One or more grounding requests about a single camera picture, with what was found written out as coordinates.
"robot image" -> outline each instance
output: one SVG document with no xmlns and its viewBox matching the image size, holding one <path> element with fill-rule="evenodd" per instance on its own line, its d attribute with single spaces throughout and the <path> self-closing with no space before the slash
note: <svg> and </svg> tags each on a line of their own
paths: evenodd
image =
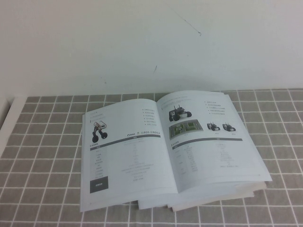
<svg viewBox="0 0 303 227">
<path fill-rule="evenodd" d="M 99 137 L 96 135 L 96 132 L 99 131 L 101 138 L 105 139 L 107 137 L 106 132 L 102 132 L 102 129 L 106 128 L 106 124 L 103 121 L 100 121 L 102 124 L 98 124 L 97 122 L 94 123 L 94 131 L 93 131 L 93 142 L 97 143 L 99 140 Z"/>
<path fill-rule="evenodd" d="M 179 107 L 176 109 L 176 107 L 174 106 L 174 110 L 170 111 L 169 112 L 169 121 L 172 122 L 172 121 L 178 121 L 180 119 L 180 116 L 181 115 L 184 115 L 186 114 L 187 117 L 191 117 L 191 112 L 186 112 L 184 108 Z"/>
<path fill-rule="evenodd" d="M 223 124 L 223 128 L 224 128 L 224 130 L 226 130 L 226 131 L 236 131 L 236 129 L 234 128 L 234 127 L 232 127 L 230 124 L 228 124 L 228 123 L 225 123 L 225 124 Z"/>
<path fill-rule="evenodd" d="M 207 127 L 208 127 L 208 129 L 211 129 L 213 131 L 219 131 L 220 130 L 220 128 L 216 124 L 211 123 L 211 122 L 207 124 Z"/>
</svg>

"stacked booklet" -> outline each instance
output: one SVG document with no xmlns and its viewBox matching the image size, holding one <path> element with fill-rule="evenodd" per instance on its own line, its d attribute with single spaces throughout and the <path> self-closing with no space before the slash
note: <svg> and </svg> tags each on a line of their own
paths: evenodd
<svg viewBox="0 0 303 227">
<path fill-rule="evenodd" d="M 270 174 L 228 95 L 180 91 L 83 116 L 80 210 L 252 197 Z"/>
</svg>

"right page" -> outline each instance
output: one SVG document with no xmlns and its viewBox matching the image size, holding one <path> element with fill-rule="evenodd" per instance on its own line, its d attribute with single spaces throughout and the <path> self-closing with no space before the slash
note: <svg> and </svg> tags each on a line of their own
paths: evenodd
<svg viewBox="0 0 303 227">
<path fill-rule="evenodd" d="M 178 192 L 209 183 L 271 181 L 229 96 L 181 91 L 157 102 Z"/>
</svg>

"white grid line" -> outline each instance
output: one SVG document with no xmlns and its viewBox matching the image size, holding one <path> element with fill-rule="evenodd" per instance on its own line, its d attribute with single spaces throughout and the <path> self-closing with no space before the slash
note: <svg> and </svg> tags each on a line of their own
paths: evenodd
<svg viewBox="0 0 303 227">
<path fill-rule="evenodd" d="M 42 138 L 41 138 L 41 140 L 40 140 L 40 143 L 39 143 L 39 146 L 38 146 L 38 149 L 37 149 L 35 158 L 36 158 L 37 155 L 38 155 L 38 150 L 39 150 L 39 148 L 40 148 L 40 146 L 41 146 L 41 144 L 42 144 L 42 141 L 43 141 L 43 138 L 44 138 L 44 135 L 45 135 L 45 132 L 46 132 L 46 129 L 47 129 L 47 126 L 48 126 L 48 123 L 49 123 L 50 119 L 51 119 L 51 115 L 50 115 L 49 118 L 48 118 L 46 127 L 45 127 L 45 129 L 44 129 L 43 134 L 42 134 Z M 32 172 L 32 170 L 33 170 L 33 168 L 34 168 L 34 163 L 35 163 L 35 162 L 36 162 L 36 161 L 33 161 L 32 166 L 31 166 L 31 168 L 30 168 L 30 170 L 29 170 L 29 174 L 28 174 L 28 176 L 27 176 L 27 180 L 26 180 L 25 185 L 24 185 L 24 187 L 23 187 L 23 190 L 22 190 L 22 193 L 21 193 L 21 197 L 20 197 L 20 199 L 19 199 L 19 203 L 18 203 L 18 205 L 17 205 L 17 209 L 16 209 L 16 212 L 15 212 L 15 215 L 14 215 L 14 218 L 13 218 L 13 222 L 15 221 L 15 218 L 16 218 L 18 209 L 19 209 L 19 207 L 20 207 L 20 203 L 21 203 L 21 200 L 22 200 L 22 197 L 23 197 L 23 194 L 24 194 L 24 191 L 25 191 L 25 188 L 26 188 L 26 185 L 27 185 L 29 176 L 30 176 L 30 174 L 31 174 L 31 172 Z"/>
<path fill-rule="evenodd" d="M 237 96 L 238 96 L 238 99 L 240 100 L 240 96 L 239 96 L 239 92 L 238 91 L 237 91 Z M 241 110 L 241 113 L 242 113 L 242 116 L 243 116 L 243 123 L 245 125 L 245 128 L 247 129 L 247 125 L 246 125 L 246 121 L 245 121 L 245 116 L 243 114 L 242 104 L 241 104 L 241 102 L 239 102 L 239 104 L 240 104 L 240 110 Z M 245 204 L 244 198 L 242 198 L 242 201 L 243 201 L 243 205 L 244 205 L 244 210 L 245 210 L 247 224 L 248 224 L 248 226 L 250 226 L 250 221 L 249 221 L 249 218 L 248 218 L 248 213 L 247 213 L 247 208 L 246 208 L 246 204 Z"/>
<path fill-rule="evenodd" d="M 65 126 L 66 126 L 66 122 L 67 122 L 68 116 L 69 116 L 69 113 L 68 113 L 67 116 L 66 116 L 65 124 L 64 124 L 63 131 L 62 131 L 61 137 L 60 137 L 60 139 L 59 139 L 58 145 L 60 145 L 60 143 L 61 143 L 61 139 L 62 139 L 62 137 L 63 137 L 63 132 L 64 132 L 64 129 L 65 129 Z M 56 157 L 57 154 L 58 154 L 58 150 L 59 150 L 59 146 L 58 146 L 57 149 L 56 149 L 55 157 Z M 43 199 L 44 199 L 44 196 L 45 196 L 46 187 L 47 187 L 47 185 L 48 185 L 48 183 L 49 183 L 49 179 L 50 179 L 50 177 L 51 177 L 51 172 L 52 172 L 52 170 L 53 170 L 54 163 L 55 163 L 55 159 L 53 160 L 52 167 L 51 167 L 51 169 L 50 169 L 50 173 L 49 173 L 48 178 L 47 178 L 47 181 L 46 181 L 46 185 L 45 185 L 45 188 L 44 188 L 44 191 L 43 191 L 43 195 L 42 195 L 42 198 L 41 198 L 41 203 L 43 202 Z M 38 212 L 37 212 L 37 215 L 36 215 L 35 225 L 34 225 L 34 226 L 36 226 L 36 223 L 37 223 L 37 220 L 38 220 L 38 216 L 39 216 L 39 213 L 40 213 L 40 209 L 41 209 L 41 204 L 39 205 L 39 208 L 38 208 Z"/>
<path fill-rule="evenodd" d="M 22 138 L 21 145 L 23 144 L 24 139 L 25 139 L 25 136 Z M 19 149 L 18 149 L 18 152 L 17 152 L 17 154 L 16 154 L 16 157 L 18 157 L 18 154 L 19 154 L 20 150 L 21 150 L 21 146 L 20 146 Z M 15 162 L 16 162 L 16 160 L 13 161 L 13 164 L 12 164 L 12 166 L 11 166 L 11 168 L 10 168 L 10 172 L 12 171 L 12 169 L 13 169 L 13 167 L 14 167 L 14 165 L 15 165 Z M 6 184 L 7 184 L 8 180 L 9 180 L 9 176 L 10 176 L 10 173 L 7 175 L 7 178 L 6 178 L 5 183 L 4 183 L 4 186 L 3 186 L 4 188 L 6 188 Z M 3 192 L 4 192 L 4 189 L 3 189 L 3 190 L 1 191 L 1 193 L 0 193 L 0 198 L 2 197 Z"/>
<path fill-rule="evenodd" d="M 263 190 L 263 193 L 264 193 L 264 196 L 265 196 L 265 201 L 266 201 L 266 205 L 267 205 L 267 209 L 268 209 L 268 213 L 269 213 L 269 217 L 270 217 L 270 221 L 271 221 L 271 224 L 272 224 L 272 227 L 274 227 L 274 221 L 273 221 L 273 217 L 272 217 L 272 215 L 271 215 L 271 212 L 270 212 L 270 208 L 269 208 L 269 203 L 268 203 L 268 198 L 267 198 L 267 195 L 266 195 L 266 191 L 265 190 Z"/>
<path fill-rule="evenodd" d="M 4 221 L 4 220 L 0 220 L 0 223 L 11 223 L 11 221 Z M 15 221 L 15 223 L 34 223 L 33 221 Z M 37 223 L 50 223 L 50 224 L 56 224 L 56 221 L 38 221 Z M 68 224 L 80 224 L 81 222 L 76 222 L 76 221 L 61 221 L 60 223 L 68 223 Z M 87 222 L 83 222 L 85 224 L 105 224 L 104 221 L 100 221 L 100 222 L 93 222 L 93 221 L 87 221 Z M 128 222 L 107 222 L 107 224 L 128 224 Z M 151 222 L 129 222 L 129 224 L 151 224 Z M 171 222 L 154 222 L 154 224 L 163 224 L 163 225 L 174 225 L 175 223 L 171 223 Z M 222 225 L 222 223 L 201 223 L 202 225 Z M 178 223 L 178 225 L 199 225 L 199 223 Z M 243 225 L 247 225 L 247 223 L 228 223 L 227 225 L 229 226 L 243 226 Z M 270 225 L 270 223 L 257 223 L 257 224 L 251 224 L 251 226 L 263 226 L 263 225 Z M 283 223 L 283 224 L 275 224 L 275 226 L 297 226 L 297 224 L 294 223 Z"/>
<path fill-rule="evenodd" d="M 270 142 L 270 145 L 272 146 L 272 141 L 271 141 L 271 138 L 270 138 L 270 137 L 269 137 L 269 142 Z M 279 172 L 281 173 L 281 168 L 280 168 L 280 165 L 279 165 L 278 161 L 276 161 L 276 163 L 277 163 Z M 283 178 L 282 175 L 281 175 L 281 178 L 282 178 L 283 185 L 284 185 L 284 187 L 286 188 L 286 184 L 285 184 L 285 182 L 284 182 L 284 178 Z M 287 190 L 286 190 L 286 194 L 287 194 L 287 198 L 288 198 L 288 200 L 289 200 L 289 203 L 290 203 L 290 205 L 291 205 L 291 209 L 292 209 L 292 212 L 293 212 L 293 216 L 294 216 L 295 222 L 296 222 L 296 224 L 298 225 L 298 221 L 297 221 L 297 218 L 296 218 L 295 213 L 294 213 L 294 208 L 292 207 L 292 203 L 291 203 L 291 201 L 290 201 L 290 197 L 289 197 L 289 194 L 288 194 L 288 191 L 287 191 Z"/>
<path fill-rule="evenodd" d="M 87 102 L 87 103 L 86 103 L 86 112 L 87 112 L 88 106 L 89 106 L 89 103 Z M 79 148 L 80 140 L 81 140 L 81 133 L 80 133 L 80 136 L 79 136 L 79 138 L 78 138 L 78 145 L 77 145 L 76 152 L 75 152 L 75 155 L 74 155 L 74 159 L 73 159 L 73 162 L 72 162 L 72 165 L 71 165 L 70 175 L 69 175 L 69 177 L 68 177 L 68 181 L 67 181 L 67 184 L 66 184 L 66 188 L 65 188 L 65 192 L 64 192 L 64 197 L 63 197 L 63 201 L 62 201 L 62 205 L 61 205 L 61 210 L 60 210 L 60 213 L 59 213 L 59 218 L 58 218 L 57 227 L 59 227 L 59 224 L 60 224 L 61 214 L 62 214 L 63 206 L 65 205 L 64 203 L 65 203 L 65 199 L 66 199 L 66 194 L 67 194 L 67 190 L 68 190 L 68 188 L 69 188 L 68 185 L 70 184 L 72 169 L 73 169 L 73 167 L 74 167 L 74 163 L 75 163 L 77 151 L 78 151 L 78 148 Z"/>
<path fill-rule="evenodd" d="M 247 91 L 232 91 L 232 92 L 237 92 L 237 95 L 238 95 L 238 99 L 240 98 L 239 97 L 239 93 L 241 93 L 241 92 L 247 92 Z M 262 120 L 263 121 L 261 121 L 261 122 L 247 122 L 247 123 L 262 123 L 263 125 L 265 125 L 266 123 L 282 123 L 283 125 L 284 125 L 284 123 L 298 123 L 298 124 L 303 124 L 302 123 L 302 121 L 301 121 L 301 118 L 300 118 L 300 116 L 299 116 L 299 113 L 303 113 L 303 111 L 297 111 L 297 109 L 296 109 L 296 107 L 295 107 L 295 105 L 294 105 L 294 101 L 293 100 L 285 100 L 285 101 L 276 101 L 276 100 L 271 100 L 271 101 L 258 101 L 258 99 L 257 99 L 257 95 L 256 95 L 256 92 L 259 92 L 259 90 L 252 90 L 251 92 L 254 92 L 254 95 L 255 95 L 255 98 L 256 98 L 256 100 L 255 101 L 241 101 L 240 99 L 237 101 L 238 103 L 239 103 L 239 106 L 240 106 L 240 108 L 241 108 L 241 111 L 239 111 L 239 113 L 242 113 L 242 114 L 244 114 L 244 113 L 260 113 L 260 115 L 262 116 Z M 274 94 L 273 94 L 273 91 L 272 90 L 266 90 L 266 92 L 271 92 L 271 94 L 273 95 L 273 98 L 275 98 L 274 97 Z M 291 97 L 291 94 L 290 94 L 290 90 L 289 89 L 285 89 L 284 90 L 284 92 L 288 92 L 289 93 L 289 95 L 290 95 L 290 97 Z M 38 103 L 34 103 L 34 104 L 36 104 L 36 109 L 39 107 L 39 104 L 53 104 L 53 109 L 54 109 L 54 107 L 55 107 L 55 105 L 56 104 L 64 104 L 64 103 L 57 103 L 56 101 L 55 101 L 55 103 L 40 103 L 40 99 L 41 99 L 41 97 L 39 98 L 39 101 L 38 101 Z M 87 102 L 76 102 L 76 103 L 74 103 L 73 102 L 73 100 L 74 100 L 74 96 L 72 97 L 72 101 L 71 102 L 66 102 L 67 104 L 70 104 L 70 110 L 71 110 L 71 106 L 72 106 L 72 104 L 80 104 L 80 103 L 84 103 L 84 104 L 86 104 L 86 110 L 87 110 L 87 108 L 88 108 L 88 105 L 89 105 L 89 103 L 103 103 L 103 105 L 105 105 L 105 103 L 115 103 L 115 102 L 105 102 L 105 100 L 106 100 L 106 95 L 105 95 L 105 98 L 104 98 L 104 101 L 103 102 L 89 102 L 89 100 L 87 101 Z M 254 111 L 254 112 L 247 112 L 247 111 L 243 111 L 243 109 L 242 109 L 242 106 L 241 106 L 241 104 L 243 104 L 243 103 L 249 103 L 249 102 L 254 102 L 254 103 L 257 103 L 258 104 L 258 108 L 259 108 L 259 111 Z M 264 112 L 264 111 L 260 111 L 260 106 L 259 106 L 259 103 L 262 103 L 262 102 L 271 102 L 271 103 L 275 103 L 275 105 L 276 105 L 276 108 L 277 108 L 277 104 L 276 103 L 279 103 L 279 102 L 288 102 L 288 103 L 292 103 L 292 105 L 294 106 L 294 108 L 295 108 L 295 111 L 280 111 L 280 110 L 278 110 L 278 108 L 277 108 L 277 111 L 266 111 L 266 112 Z M 300 121 L 295 121 L 295 122 L 284 122 L 283 121 L 283 119 L 282 119 L 282 121 L 280 121 L 280 122 L 264 122 L 264 118 L 263 118 L 263 115 L 262 115 L 262 113 L 278 113 L 279 115 L 280 115 L 280 117 L 281 117 L 281 114 L 280 113 L 296 113 L 297 115 L 298 115 L 298 117 L 299 117 L 299 119 L 300 119 Z M 33 117 L 34 117 L 34 115 L 35 114 L 37 114 L 36 113 L 36 111 L 34 112 L 34 113 L 24 113 L 24 114 L 32 114 L 32 116 L 31 116 L 31 121 L 30 122 L 28 122 L 28 123 L 23 123 L 23 122 L 18 122 L 18 124 L 27 124 L 27 130 L 28 130 L 28 128 L 29 128 L 29 126 L 31 125 L 31 124 L 64 124 L 64 128 L 66 127 L 66 125 L 68 125 L 68 124 L 81 124 L 80 122 L 72 122 L 72 123 L 70 123 L 70 122 L 67 122 L 67 119 L 68 119 L 68 115 L 69 114 L 83 114 L 83 113 L 80 113 L 80 112 L 66 112 L 66 113 L 63 113 L 63 114 L 67 114 L 67 118 L 66 118 L 66 121 L 65 121 L 65 123 L 64 122 L 55 122 L 55 123 L 53 123 L 53 122 L 48 122 L 48 123 L 33 123 L 32 122 L 32 120 L 33 120 Z M 243 116 L 243 123 L 246 125 L 246 121 L 245 121 L 245 117 Z M 14 134 L 14 135 L 28 135 L 28 134 L 22 134 L 22 133 L 12 133 L 12 134 Z M 47 134 L 47 135 L 60 135 L 61 136 L 61 138 L 62 138 L 62 135 L 81 135 L 81 132 L 80 132 L 80 134 L 65 134 L 64 133 L 64 131 L 62 131 L 62 134 Z M 303 133 L 268 133 L 268 131 L 267 131 L 267 133 L 250 133 L 250 135 L 287 135 L 288 137 L 289 137 L 289 135 L 303 135 Z M 18 153 L 19 153 L 19 151 L 20 151 L 20 149 L 21 149 L 21 147 L 38 147 L 38 146 L 23 146 L 23 140 L 25 139 L 25 136 L 23 137 L 23 139 L 22 139 L 22 143 L 21 143 L 21 145 L 20 146 L 15 146 L 15 145 L 11 145 L 11 146 L 9 146 L 9 147 L 16 147 L 16 148 L 18 148 L 18 152 L 17 152 L 17 154 L 16 154 L 16 157 L 15 158 L 2 158 L 2 159 L 0 159 L 0 160 L 14 160 L 14 162 L 13 162 L 13 164 L 12 164 L 12 166 L 11 166 L 11 170 L 12 170 L 12 168 L 13 168 L 13 166 L 14 166 L 14 163 L 15 163 L 15 161 L 16 160 L 53 160 L 53 163 L 54 163 L 54 161 L 55 160 L 57 160 L 57 158 L 30 158 L 30 159 L 27 159 L 27 158 L 17 158 L 17 156 L 18 156 Z M 51 146 L 51 147 L 56 147 L 56 154 L 57 154 L 57 152 L 58 152 L 58 149 L 59 149 L 59 147 L 79 147 L 79 141 L 80 141 L 80 136 L 79 136 L 79 139 L 78 139 L 78 145 L 77 146 L 60 146 L 60 143 L 61 143 L 61 141 L 59 141 L 59 144 L 57 145 L 57 146 Z M 299 147 L 303 147 L 303 145 L 298 145 L 298 146 L 293 146 L 292 145 L 292 143 L 291 143 L 291 145 L 282 145 L 282 146 L 280 146 L 280 145 L 272 145 L 272 143 L 271 143 L 271 145 L 267 145 L 267 146 L 257 146 L 257 147 L 272 147 L 272 148 L 275 148 L 275 147 L 289 147 L 289 148 L 292 148 L 292 150 L 293 150 L 293 153 L 295 154 L 295 157 L 296 158 L 280 158 L 280 159 L 278 159 L 278 158 L 276 158 L 276 155 L 275 155 L 275 151 L 273 150 L 273 153 L 274 153 L 274 156 L 275 156 L 275 158 L 264 158 L 264 160 L 274 160 L 274 161 L 276 161 L 276 163 L 277 163 L 277 165 L 278 165 L 278 167 L 279 167 L 279 162 L 278 161 L 282 161 L 282 160 L 296 160 L 296 161 L 298 161 L 298 160 L 303 160 L 303 158 L 297 158 L 297 156 L 296 156 L 296 153 L 295 153 L 295 151 L 294 151 L 294 148 L 299 148 Z M 33 172 L 31 172 L 32 170 L 30 170 L 30 172 L 29 173 L 25 173 L 25 172 L 12 172 L 12 171 L 10 171 L 10 172 L 2 172 L 2 173 L 8 173 L 8 174 L 27 174 L 27 179 L 30 177 L 29 175 L 32 175 L 32 174 L 49 174 L 49 176 L 48 176 L 48 180 L 47 180 L 47 183 L 46 183 L 46 186 L 45 187 L 31 187 L 31 188 L 35 188 L 35 189 L 44 189 L 44 194 L 45 194 L 45 191 L 46 191 L 46 189 L 48 189 L 48 188 L 50 188 L 50 189 L 58 189 L 58 188 L 60 188 L 60 189 L 64 189 L 65 188 L 65 194 L 64 194 L 64 199 L 63 199 L 63 202 L 62 203 L 60 203 L 60 204 L 43 204 L 42 203 L 42 200 L 43 200 L 43 197 L 44 197 L 44 194 L 43 194 L 43 197 L 42 197 L 42 199 L 41 199 L 41 202 L 40 203 L 38 203 L 38 204 L 32 204 L 32 203 L 22 203 L 22 205 L 40 205 L 39 206 L 39 210 L 38 210 L 38 212 L 37 212 L 37 215 L 36 215 L 36 218 L 38 217 L 38 215 L 39 215 L 39 211 L 40 211 L 40 208 L 41 208 L 41 205 L 49 205 L 49 206 L 52 206 L 52 205 L 61 205 L 61 212 L 60 212 L 60 216 L 61 216 L 61 214 L 62 214 L 62 208 L 63 208 L 63 205 L 75 205 L 75 206 L 78 206 L 79 204 L 67 204 L 67 203 L 64 203 L 65 202 L 65 197 L 66 197 L 66 193 L 67 193 L 67 189 L 70 189 L 70 188 L 74 188 L 74 189 L 80 189 L 80 187 L 69 187 L 68 185 L 69 185 L 69 181 L 70 181 L 70 178 L 71 178 L 71 175 L 72 174 L 80 174 L 80 173 L 74 173 L 74 172 L 72 172 L 72 169 L 73 169 L 73 165 L 74 165 L 74 162 L 75 162 L 75 160 L 81 160 L 80 158 L 76 158 L 76 155 L 77 155 L 77 150 L 76 150 L 76 152 L 75 152 L 75 154 L 74 154 L 74 158 L 58 158 L 58 160 L 73 160 L 73 163 L 72 163 L 72 167 L 71 167 L 71 171 L 70 172 L 68 172 L 68 173 L 56 173 L 56 172 L 51 172 L 52 171 L 52 168 L 53 168 L 53 165 L 52 165 L 52 168 L 51 168 L 51 170 L 50 170 L 50 172 L 45 172 L 45 173 L 39 173 L 39 172 L 37 172 L 37 173 L 33 173 Z M 284 183 L 284 188 L 272 188 L 272 189 L 266 189 L 266 191 L 271 191 L 271 190 L 286 190 L 286 193 L 288 194 L 288 192 L 287 191 L 291 191 L 291 190 L 303 190 L 303 188 L 292 188 L 292 189 L 288 189 L 288 188 L 286 188 L 286 185 L 285 185 L 285 182 L 284 182 L 284 179 L 283 179 L 283 175 L 302 175 L 302 169 L 301 169 L 301 166 L 299 165 L 299 168 L 300 168 L 300 172 L 301 173 L 281 173 L 281 170 L 280 170 L 280 168 L 279 168 L 279 173 L 271 173 L 271 175 L 281 175 L 282 176 L 282 180 L 283 180 L 283 183 Z M 58 188 L 53 188 L 53 187 L 47 187 L 47 184 L 48 184 L 48 181 L 49 181 L 49 178 L 50 178 L 50 174 L 69 174 L 69 178 L 68 178 L 68 182 L 67 182 L 67 186 L 66 187 L 58 187 Z M 4 189 L 4 188 L 14 188 L 14 189 L 16 189 L 16 188 L 20 188 L 20 187 L 0 187 L 0 189 Z M 271 217 L 271 212 L 270 212 L 270 209 L 269 209 L 269 207 L 291 207 L 292 208 L 292 211 L 293 211 L 293 213 L 294 213 L 294 210 L 293 210 L 293 207 L 303 207 L 303 205 L 289 205 L 289 206 L 278 206 L 278 205 L 269 205 L 268 204 L 268 200 L 267 200 L 267 195 L 266 195 L 266 192 L 264 192 L 265 193 L 265 199 L 266 199 L 266 205 L 247 205 L 247 204 L 245 204 L 245 200 L 243 199 L 243 206 L 237 206 L 237 205 L 222 205 L 222 202 L 220 202 L 220 205 L 202 205 L 201 207 L 209 207 L 209 206 L 214 206 L 214 207 L 221 207 L 221 212 L 222 212 L 222 217 L 223 217 L 223 219 L 224 219 L 224 213 L 223 213 L 223 207 L 244 207 L 244 209 L 245 209 L 245 212 L 246 212 L 246 218 L 247 218 L 247 223 L 243 223 L 243 224 L 240 224 L 240 223 L 228 223 L 228 224 L 226 224 L 226 225 L 235 225 L 235 226 L 238 226 L 238 225 L 249 225 L 249 226 L 257 226 L 257 225 L 262 225 L 262 223 L 260 223 L 260 224 L 250 224 L 249 223 L 249 219 L 248 219 L 248 214 L 247 214 L 247 209 L 246 209 L 246 207 L 268 207 L 268 211 L 269 211 L 269 215 L 270 215 L 270 218 L 271 218 L 271 223 L 270 223 L 270 225 L 273 225 L 273 220 L 272 220 L 272 217 Z M 0 205 L 2 205 L 2 204 L 6 204 L 6 205 L 18 205 L 18 204 L 20 204 L 20 202 L 19 203 L 0 203 Z M 129 203 L 129 204 L 121 204 L 121 205 L 124 205 L 124 206 L 129 206 L 129 214 L 128 214 L 128 222 L 107 222 L 107 209 L 106 209 L 106 217 L 105 217 L 105 221 L 104 222 L 86 222 L 86 221 L 84 221 L 84 212 L 82 213 L 82 217 L 81 217 L 81 222 L 76 222 L 76 221 L 74 221 L 74 222 L 64 222 L 64 221 L 60 221 L 60 216 L 59 216 L 59 218 L 58 218 L 58 220 L 57 221 L 54 221 L 54 222 L 43 222 L 43 221 L 32 221 L 32 222 L 29 222 L 29 223 L 34 223 L 34 224 L 36 224 L 36 223 L 56 223 L 57 225 L 59 224 L 59 223 L 81 223 L 81 226 L 82 226 L 82 224 L 83 223 L 104 223 L 104 227 L 105 227 L 105 225 L 106 225 L 106 223 L 109 223 L 109 224 L 116 224 L 116 223 L 124 223 L 124 224 L 127 224 L 128 225 L 128 227 L 129 227 L 129 224 L 132 224 L 132 223 L 134 223 L 134 224 L 151 224 L 151 227 L 153 227 L 153 209 L 151 210 L 151 222 L 130 222 L 130 212 L 131 212 L 131 207 L 134 207 L 134 205 L 136 206 L 136 204 L 132 204 L 132 203 Z M 199 208 L 200 206 L 198 206 L 197 208 L 198 208 L 198 218 L 199 218 L 199 223 L 196 223 L 196 224 L 198 224 L 199 225 L 199 227 L 201 226 L 201 224 L 202 225 L 222 225 L 222 224 L 224 224 L 224 226 L 225 226 L 225 223 L 224 223 L 224 221 L 223 221 L 223 223 L 201 223 L 201 219 L 200 219 L 200 208 Z M 14 222 L 16 222 L 16 223 L 21 223 L 21 222 L 26 222 L 26 221 L 15 221 L 15 220 L 13 220 L 13 221 L 0 221 L 0 222 L 8 222 L 8 223 L 14 223 Z M 166 223 L 166 222 L 155 222 L 155 224 L 174 224 L 175 226 L 177 226 L 177 224 L 178 225 L 192 225 L 192 224 L 194 224 L 194 223 L 178 223 L 177 222 L 177 214 L 175 213 L 175 222 L 174 223 Z M 290 225 L 290 226 L 296 226 L 297 224 L 275 224 L 275 226 L 276 225 Z"/>
<path fill-rule="evenodd" d="M 225 217 L 224 217 L 223 206 L 222 206 L 221 200 L 220 200 L 220 208 L 221 208 L 223 226 L 225 227 Z"/>
</svg>

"white wall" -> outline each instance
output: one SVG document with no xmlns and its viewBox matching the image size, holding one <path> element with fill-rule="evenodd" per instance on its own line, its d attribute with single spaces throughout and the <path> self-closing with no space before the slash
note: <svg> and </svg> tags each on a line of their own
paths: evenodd
<svg viewBox="0 0 303 227">
<path fill-rule="evenodd" d="M 9 99 L 303 87 L 302 75 L 302 0 L 0 1 Z"/>
</svg>

